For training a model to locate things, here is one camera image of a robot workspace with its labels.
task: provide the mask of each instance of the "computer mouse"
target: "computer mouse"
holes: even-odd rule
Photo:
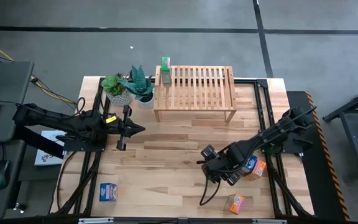
[[[0,160],[0,190],[9,184],[9,161]]]

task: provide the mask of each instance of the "orange striped edge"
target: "orange striped edge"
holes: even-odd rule
[[[310,108],[312,108],[313,107],[313,99],[311,97],[311,93],[308,92],[308,91],[305,91],[305,93],[309,98]],[[344,214],[344,218],[345,218],[346,221],[349,221],[350,220],[349,213],[347,212],[345,200],[344,200],[344,197],[343,197],[343,194],[342,194],[342,191],[341,191],[341,187],[339,186],[339,181],[338,181],[337,175],[335,173],[333,161],[331,160],[331,156],[329,155],[329,151],[328,151],[328,148],[327,148],[327,143],[326,143],[326,140],[325,140],[324,134],[323,134],[323,129],[321,128],[321,125],[320,125],[320,122],[319,122],[318,115],[317,115],[316,111],[313,111],[313,118],[314,118],[314,121],[316,123],[317,130],[318,130],[318,133],[319,133],[319,136],[320,136],[321,145],[322,145],[322,147],[324,149],[324,153],[326,155],[327,164],[329,166],[329,171],[331,172],[331,177],[333,178],[333,181],[334,181],[334,186],[336,188],[336,193],[338,194],[339,202],[342,205],[342,211],[343,211],[343,214]]]

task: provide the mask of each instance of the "wooden tabletop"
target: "wooden tabletop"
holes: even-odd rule
[[[98,89],[100,77],[84,77],[80,96],[85,97],[85,110],[90,110]],[[267,79],[275,120],[289,109],[284,81]],[[208,144],[220,150],[233,141],[249,139],[259,128],[254,87],[236,84],[237,113],[226,124],[222,113],[182,111],[162,113],[162,122],[156,123],[153,110],[142,110],[132,101],[131,119],[146,127],[144,132],[127,138],[127,151],[115,149],[118,136],[110,136],[102,153],[93,200],[94,217],[200,217],[200,218],[271,218],[273,217],[267,172],[254,181],[242,178],[231,187],[222,182],[219,192],[208,204],[200,207],[205,176],[197,160]],[[122,108],[111,106],[110,112],[122,116]],[[264,159],[260,151],[256,156]],[[77,153],[68,163],[60,186],[61,204],[73,193],[81,173],[84,153]],[[303,165],[299,158],[283,154],[287,184],[294,196],[310,213],[313,207]],[[100,183],[118,185],[118,201],[99,202]],[[216,185],[208,185],[211,195]],[[223,212],[227,196],[239,193],[246,202],[239,215]],[[84,191],[85,206],[88,188]],[[280,208],[284,211],[281,190],[278,190]],[[56,211],[54,200],[51,212]]]

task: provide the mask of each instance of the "potted plant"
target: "potted plant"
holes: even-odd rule
[[[152,109],[154,105],[152,76],[146,79],[142,66],[138,70],[132,66],[132,80],[133,83],[124,79],[119,80],[119,82],[130,93],[135,94],[135,99],[141,108]]]
[[[120,73],[109,75],[102,81],[102,87],[113,105],[125,106],[131,103],[133,96],[121,85],[120,80],[124,80]]]

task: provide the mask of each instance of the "orange box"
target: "orange box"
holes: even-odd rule
[[[246,178],[249,180],[259,179],[262,176],[262,174],[264,173],[265,168],[266,168],[266,162],[258,159],[258,161],[255,164],[254,169],[252,170],[252,172],[250,174],[246,175]]]
[[[244,201],[245,198],[237,193],[229,195],[223,210],[225,212],[231,212],[238,215],[241,209],[241,205],[244,203]]]

